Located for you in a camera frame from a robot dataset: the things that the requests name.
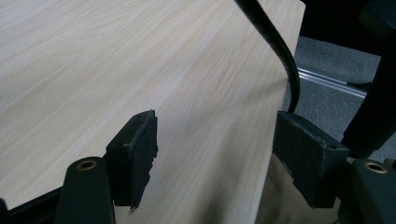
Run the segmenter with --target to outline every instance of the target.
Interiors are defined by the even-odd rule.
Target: desk
[[[261,1],[294,52],[304,4]],[[0,8],[0,196],[8,208],[159,118],[140,207],[118,223],[253,223],[287,77],[232,0],[9,1]]]

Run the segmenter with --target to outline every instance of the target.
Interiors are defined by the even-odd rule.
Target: black cable
[[[290,82],[291,100],[289,112],[293,113],[300,98],[300,79],[296,63],[285,41],[271,23],[268,16],[262,10],[257,0],[235,0],[239,7],[245,12],[247,17],[268,42],[271,49],[276,53],[279,60],[285,67]]]

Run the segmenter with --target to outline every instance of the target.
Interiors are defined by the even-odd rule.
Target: floor
[[[372,81],[380,57],[334,44],[300,37],[295,54],[299,68],[345,82]],[[338,141],[359,109],[363,98],[301,79],[301,98],[295,111]],[[290,101],[286,94],[284,110]],[[370,159],[396,159],[396,134]]]

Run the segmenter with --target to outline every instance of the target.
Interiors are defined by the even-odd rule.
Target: round hole
[[[97,164],[96,161],[82,161],[79,165],[77,165],[77,169],[80,171],[91,170]]]
[[[383,167],[382,165],[373,163],[373,162],[366,162],[366,163],[364,163],[364,166],[367,169],[369,169],[373,172],[379,173],[381,175],[384,175],[388,172],[387,168]]]

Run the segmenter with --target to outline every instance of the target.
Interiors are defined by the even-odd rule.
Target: gray carpet
[[[349,82],[373,80],[380,57],[334,44],[300,37],[295,54],[299,68]],[[290,92],[286,94],[287,110]],[[338,141],[361,105],[362,99],[341,91],[301,79],[300,103],[295,111]],[[396,134],[370,159],[383,162],[396,159]]]

